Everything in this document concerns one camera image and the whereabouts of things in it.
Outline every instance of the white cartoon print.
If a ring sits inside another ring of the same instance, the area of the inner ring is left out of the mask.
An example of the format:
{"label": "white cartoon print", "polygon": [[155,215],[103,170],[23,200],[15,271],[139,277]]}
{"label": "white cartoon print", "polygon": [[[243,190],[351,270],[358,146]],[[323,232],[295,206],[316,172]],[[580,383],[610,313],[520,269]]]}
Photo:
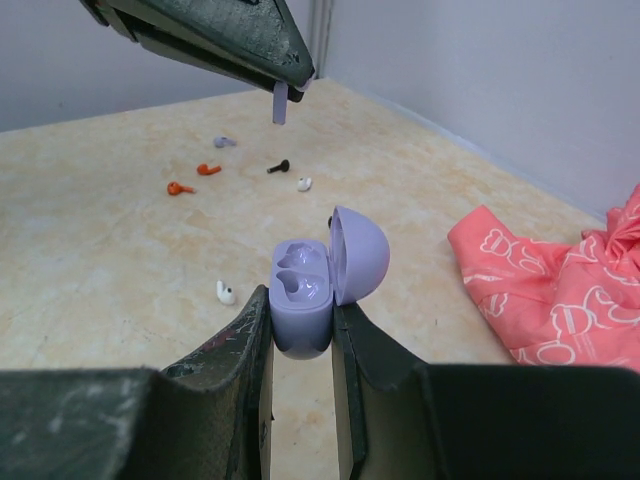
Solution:
{"label": "white cartoon print", "polygon": [[633,207],[633,210],[625,213],[619,223],[628,222],[629,220],[637,220],[640,218],[640,203]]}
{"label": "white cartoon print", "polygon": [[640,323],[640,310],[624,308],[614,302],[606,290],[599,287],[596,291],[596,299],[600,305],[608,306],[607,317],[616,323],[632,324],[634,327]]}
{"label": "white cartoon print", "polygon": [[504,308],[509,301],[508,293],[496,293],[495,295],[491,295],[489,297],[488,305],[482,306],[480,311],[484,315],[485,318],[493,317],[498,318],[500,315],[504,313]]}
{"label": "white cartoon print", "polygon": [[555,245],[555,242],[549,242],[547,240],[533,240],[533,239],[529,239],[529,243],[532,243],[534,245]]}
{"label": "white cartoon print", "polygon": [[468,283],[471,283],[474,280],[484,280],[485,282],[497,282],[499,280],[504,280],[504,279],[502,277],[496,277],[493,275],[482,275],[480,273],[476,273],[476,274],[469,275],[462,278],[462,282],[465,285],[467,285]]}
{"label": "white cartoon print", "polygon": [[571,305],[558,303],[551,309],[551,324],[556,330],[556,338],[559,340],[563,334],[577,335],[580,333],[586,333],[596,326],[599,328],[608,329],[610,327],[601,325],[598,322],[598,315],[589,308],[591,299],[597,299],[600,291],[604,292],[604,289],[596,285],[591,287],[582,301],[582,305]]}
{"label": "white cartoon print", "polygon": [[536,362],[534,362],[533,360],[529,360],[527,358],[527,351],[525,348],[519,348],[517,350],[518,352],[518,356],[516,357],[516,361],[520,364],[527,364],[527,365],[538,365]]}
{"label": "white cartoon print", "polygon": [[584,351],[586,351],[589,358],[591,360],[596,360],[596,358],[598,357],[596,354],[596,348],[593,346],[593,342],[591,341],[591,337],[588,333],[580,333],[578,335],[575,335],[573,338],[580,353],[583,352],[582,347],[584,347]]}
{"label": "white cartoon print", "polygon": [[616,367],[616,366],[620,366],[620,365],[625,365],[627,363],[629,363],[631,361],[630,358],[628,357],[618,357],[618,358],[614,358],[613,360],[605,363],[604,365],[607,367]]}
{"label": "white cartoon print", "polygon": [[594,253],[594,249],[596,248],[596,239],[595,237],[587,237],[583,241],[578,244],[577,252],[569,252],[567,256],[564,258],[564,262],[562,262],[562,266],[560,270],[564,269],[567,265],[569,259],[574,260],[583,260],[589,263],[596,263],[598,259],[596,258],[596,254]]}
{"label": "white cartoon print", "polygon": [[613,280],[620,282],[622,285],[626,285],[628,287],[640,287],[640,279],[635,277],[621,277],[613,273],[607,267],[604,267],[604,273]]}
{"label": "white cartoon print", "polygon": [[571,365],[576,361],[576,352],[560,340],[552,340],[538,346],[536,357],[544,365]]}
{"label": "white cartoon print", "polygon": [[524,246],[520,246],[520,248],[516,249],[516,251],[524,257],[516,263],[513,259],[515,253],[514,247],[516,246],[520,246],[520,242],[518,240],[512,242],[507,238],[502,230],[499,228],[493,228],[484,238],[482,245],[480,245],[480,251],[497,257],[505,257],[511,266],[515,268],[519,268],[530,273],[546,273],[546,269],[542,263],[540,263],[540,260],[528,253]]}

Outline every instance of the white earbud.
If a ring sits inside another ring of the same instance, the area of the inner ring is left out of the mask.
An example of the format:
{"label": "white earbud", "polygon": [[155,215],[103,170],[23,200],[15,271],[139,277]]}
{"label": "white earbud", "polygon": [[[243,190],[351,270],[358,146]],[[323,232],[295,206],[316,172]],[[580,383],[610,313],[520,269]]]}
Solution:
{"label": "white earbud", "polygon": [[220,303],[224,305],[233,305],[236,303],[235,292],[231,287],[227,287],[222,280],[218,280],[218,283],[216,284],[216,293]]}
{"label": "white earbud", "polygon": [[313,180],[311,180],[311,177],[300,178],[300,180],[298,180],[298,191],[306,192],[311,188],[312,183]]}
{"label": "white earbud", "polygon": [[216,137],[213,140],[213,144],[216,146],[216,148],[224,148],[224,147],[235,147],[237,145],[237,142],[229,137]]}

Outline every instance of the earbud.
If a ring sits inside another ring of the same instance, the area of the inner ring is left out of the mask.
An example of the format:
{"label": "earbud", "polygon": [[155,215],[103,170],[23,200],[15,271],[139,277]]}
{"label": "earbud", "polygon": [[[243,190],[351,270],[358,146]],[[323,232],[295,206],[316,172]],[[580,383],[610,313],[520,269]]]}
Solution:
{"label": "earbud", "polygon": [[298,180],[298,191],[306,192],[311,188],[312,183],[313,183],[313,180],[311,180],[311,177],[300,178],[300,180]]}
{"label": "earbud", "polygon": [[279,165],[276,165],[275,167],[267,168],[267,173],[288,172],[290,167],[291,167],[291,164],[289,163],[289,160],[285,158],[283,161],[280,162]]}
{"label": "earbud", "polygon": [[218,300],[220,300],[220,303],[223,305],[233,305],[236,303],[235,292],[231,287],[226,286],[222,280],[218,280],[216,284],[216,294],[218,295]]}
{"label": "earbud", "polygon": [[180,185],[178,182],[171,182],[167,185],[167,193],[169,195],[180,195],[182,192],[196,193],[196,189],[193,187],[185,187],[184,185]]}
{"label": "earbud", "polygon": [[200,175],[213,175],[214,173],[218,173],[220,170],[222,170],[222,168],[220,167],[220,165],[209,168],[206,163],[202,163],[198,165],[198,168],[196,170]]}
{"label": "earbud", "polygon": [[238,143],[229,137],[216,137],[213,140],[213,144],[216,148],[235,147]]}

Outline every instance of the white wall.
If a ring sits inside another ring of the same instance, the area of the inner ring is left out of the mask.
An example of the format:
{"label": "white wall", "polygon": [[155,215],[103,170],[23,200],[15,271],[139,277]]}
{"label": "white wall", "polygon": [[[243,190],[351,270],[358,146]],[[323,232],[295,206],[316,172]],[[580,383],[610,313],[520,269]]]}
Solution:
{"label": "white wall", "polygon": [[[0,0],[0,132],[251,87],[142,49],[77,0]],[[305,41],[311,0],[289,0]]]}
{"label": "white wall", "polygon": [[587,211],[640,182],[640,1],[335,0],[326,73]]}

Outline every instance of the beige floor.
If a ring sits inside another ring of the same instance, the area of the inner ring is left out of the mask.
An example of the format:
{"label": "beige floor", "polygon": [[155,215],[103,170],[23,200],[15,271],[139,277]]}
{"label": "beige floor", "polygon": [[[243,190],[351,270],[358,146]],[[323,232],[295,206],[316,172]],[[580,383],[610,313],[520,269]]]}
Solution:
{"label": "beige floor", "polygon": [[[546,240],[598,222],[331,81],[284,127],[270,102],[251,92],[0,134],[0,367],[166,366],[239,311],[216,299],[218,278],[243,303],[278,242],[328,240],[335,204],[388,235],[387,278],[361,302],[380,327],[427,361],[510,361],[447,231],[483,203]],[[216,150],[216,135],[238,146]],[[265,173],[283,158],[289,173]],[[223,170],[199,177],[203,162]],[[198,192],[169,197],[171,180]],[[330,354],[278,355],[274,391],[272,478],[337,478]]]}

